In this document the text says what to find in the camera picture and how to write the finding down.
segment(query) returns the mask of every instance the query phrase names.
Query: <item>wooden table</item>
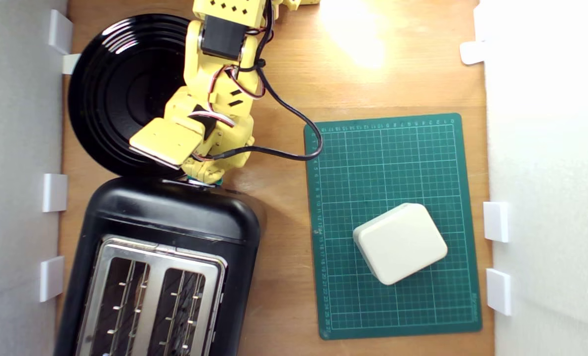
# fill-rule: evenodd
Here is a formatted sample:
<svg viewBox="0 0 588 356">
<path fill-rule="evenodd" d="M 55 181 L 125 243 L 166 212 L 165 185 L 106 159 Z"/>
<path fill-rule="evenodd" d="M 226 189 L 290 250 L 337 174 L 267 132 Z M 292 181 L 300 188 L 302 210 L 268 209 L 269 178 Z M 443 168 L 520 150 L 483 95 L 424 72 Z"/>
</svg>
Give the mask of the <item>wooden table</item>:
<svg viewBox="0 0 588 356">
<path fill-rule="evenodd" d="M 282 13 L 264 52 L 278 93 L 314 120 L 346 120 L 455 111 L 463 116 L 484 327 L 480 333 L 325 342 L 318 336 L 305 166 L 253 154 L 226 185 L 264 201 L 269 223 L 261 242 L 245 318 L 241 356 L 488 356 L 493 313 L 485 302 L 491 245 L 483 239 L 488 200 L 486 107 L 481 65 L 465 67 L 459 44 L 474 38 L 478 0 L 323 0 Z M 140 13 L 191 16 L 182 0 L 70 0 L 74 52 L 108 25 Z M 66 112 L 63 171 L 69 207 L 61 217 L 59 253 L 70 272 L 91 194 L 113 174 L 83 151 Z M 258 144 L 303 151 L 303 124 L 272 99 L 256 102 Z"/>
</svg>

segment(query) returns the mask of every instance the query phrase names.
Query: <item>yellow plastic part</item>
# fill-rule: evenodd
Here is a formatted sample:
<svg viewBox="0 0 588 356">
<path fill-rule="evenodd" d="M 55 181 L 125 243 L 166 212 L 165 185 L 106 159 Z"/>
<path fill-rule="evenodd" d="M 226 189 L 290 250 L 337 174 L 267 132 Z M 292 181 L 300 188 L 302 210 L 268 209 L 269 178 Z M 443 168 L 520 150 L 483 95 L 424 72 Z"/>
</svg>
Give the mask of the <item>yellow plastic part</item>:
<svg viewBox="0 0 588 356">
<path fill-rule="evenodd" d="M 195 0 L 193 13 L 224 18 L 231 22 L 253 27 L 261 26 L 265 0 Z"/>
<path fill-rule="evenodd" d="M 170 120 L 155 118 L 132 136 L 129 144 L 171 165 L 180 166 L 204 137 L 204 126 L 193 122 L 193 129 L 189 129 Z"/>
<path fill-rule="evenodd" d="M 272 0 L 272 5 L 278 9 L 278 5 L 284 4 L 288 10 L 296 11 L 300 5 L 301 0 Z"/>
<path fill-rule="evenodd" d="M 271 6 L 279 4 L 297 9 L 303 0 L 271 0 Z M 264 25 L 263 11 L 266 0 L 195 0 L 193 12 L 199 18 L 216 16 L 232 22 L 258 28 Z M 201 160 L 196 156 L 218 155 L 230 149 L 254 144 L 252 136 L 254 120 L 251 113 L 253 99 L 238 90 L 227 74 L 221 73 L 215 81 L 212 93 L 209 89 L 213 77 L 219 70 L 235 65 L 250 68 L 255 63 L 258 47 L 256 36 L 246 36 L 239 61 L 231 61 L 204 54 L 200 49 L 200 34 L 203 23 L 192 21 L 186 34 L 184 80 L 186 86 L 179 88 L 165 106 L 165 117 L 156 118 L 134 135 L 129 143 L 143 153 L 153 156 L 182 170 L 192 178 L 205 183 L 215 183 L 224 173 L 246 164 L 250 152 L 222 160 Z M 239 72 L 237 82 L 251 92 L 258 89 L 256 72 Z M 208 110 L 226 115 L 235 122 L 232 128 L 218 121 L 208 137 L 201 122 L 188 117 L 193 111 Z"/>
<path fill-rule="evenodd" d="M 202 31 L 202 23 L 192 21 L 188 25 L 186 34 L 186 54 L 184 64 L 184 81 L 190 90 L 190 95 L 197 101 L 202 102 L 201 106 L 206 108 L 206 99 L 209 94 L 209 86 L 213 74 L 225 65 L 240 65 L 242 68 L 252 67 L 255 61 L 256 47 L 258 40 L 256 36 L 248 36 L 244 47 L 242 47 L 242 59 L 240 62 L 222 59 L 204 54 L 199 49 L 199 34 Z M 237 81 L 246 89 L 255 92 L 258 87 L 258 75 L 256 72 L 240 72 Z M 246 117 L 251 113 L 253 99 L 243 93 L 233 95 L 237 86 L 222 73 L 217 78 L 210 101 L 213 109 L 235 120 L 238 117 Z M 230 106 L 230 103 L 242 101 L 240 104 Z"/>
</svg>

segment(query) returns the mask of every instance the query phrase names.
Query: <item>white bracket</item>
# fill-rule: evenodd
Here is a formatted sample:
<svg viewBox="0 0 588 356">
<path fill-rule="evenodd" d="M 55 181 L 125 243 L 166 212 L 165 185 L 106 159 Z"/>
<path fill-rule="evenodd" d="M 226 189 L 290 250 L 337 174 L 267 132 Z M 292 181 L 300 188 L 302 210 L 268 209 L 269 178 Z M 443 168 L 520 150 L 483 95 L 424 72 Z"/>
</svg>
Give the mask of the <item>white bracket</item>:
<svg viewBox="0 0 588 356">
<path fill-rule="evenodd" d="M 42 211 L 63 212 L 68 207 L 68 176 L 65 174 L 43 175 Z"/>
<path fill-rule="evenodd" d="M 483 203 L 483 224 L 485 238 L 492 241 L 509 242 L 509 204 L 485 201 Z"/>
<path fill-rule="evenodd" d="M 70 54 L 72 50 L 72 22 L 59 11 L 50 10 L 50 32 L 48 45 L 61 54 Z"/>
<path fill-rule="evenodd" d="M 70 54 L 72 51 L 73 23 L 59 11 L 50 10 L 50 32 L 48 45 L 63 54 L 63 74 L 72 75 L 81 54 Z"/>
<path fill-rule="evenodd" d="M 487 268 L 488 306 L 501 314 L 511 315 L 511 277 L 493 268 Z"/>
<path fill-rule="evenodd" d="M 63 293 L 63 256 L 43 261 L 39 278 L 39 301 L 46 302 Z"/>
<path fill-rule="evenodd" d="M 474 41 L 461 43 L 461 61 L 466 65 L 473 65 L 485 60 L 486 40 L 488 39 L 489 16 L 487 5 L 478 4 L 474 8 Z"/>
<path fill-rule="evenodd" d="M 80 57 L 80 53 L 66 54 L 65 56 L 63 56 L 63 71 L 61 73 L 72 75 L 72 72 L 74 72 Z"/>
</svg>

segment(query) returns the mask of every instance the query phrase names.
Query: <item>green cutting mat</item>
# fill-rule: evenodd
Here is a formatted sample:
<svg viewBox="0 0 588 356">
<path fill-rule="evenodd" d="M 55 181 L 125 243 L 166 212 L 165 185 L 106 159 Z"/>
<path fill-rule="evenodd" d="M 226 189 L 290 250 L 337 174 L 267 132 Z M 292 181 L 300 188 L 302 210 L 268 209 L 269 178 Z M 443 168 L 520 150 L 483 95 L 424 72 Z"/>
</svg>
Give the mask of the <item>green cutting mat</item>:
<svg viewBox="0 0 588 356">
<path fill-rule="evenodd" d="M 320 335 L 325 340 L 482 327 L 458 114 L 321 122 L 307 163 Z M 317 139 L 305 128 L 307 152 Z M 393 286 L 370 273 L 353 229 L 402 203 L 427 207 L 448 255 Z"/>
</svg>

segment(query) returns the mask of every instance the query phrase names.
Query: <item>white wall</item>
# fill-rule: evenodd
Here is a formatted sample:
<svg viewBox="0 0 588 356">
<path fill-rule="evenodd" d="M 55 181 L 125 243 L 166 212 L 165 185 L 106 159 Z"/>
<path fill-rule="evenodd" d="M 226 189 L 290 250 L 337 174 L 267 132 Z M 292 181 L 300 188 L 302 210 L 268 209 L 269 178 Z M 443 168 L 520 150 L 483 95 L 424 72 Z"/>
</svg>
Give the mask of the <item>white wall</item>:
<svg viewBox="0 0 588 356">
<path fill-rule="evenodd" d="M 511 204 L 497 356 L 588 356 L 588 0 L 483 4 L 490 194 Z"/>
<path fill-rule="evenodd" d="M 66 0 L 0 0 L 0 355 L 46 356 L 54 301 L 39 303 L 39 263 L 57 253 L 42 176 L 61 171 L 61 56 L 49 10 Z"/>
</svg>

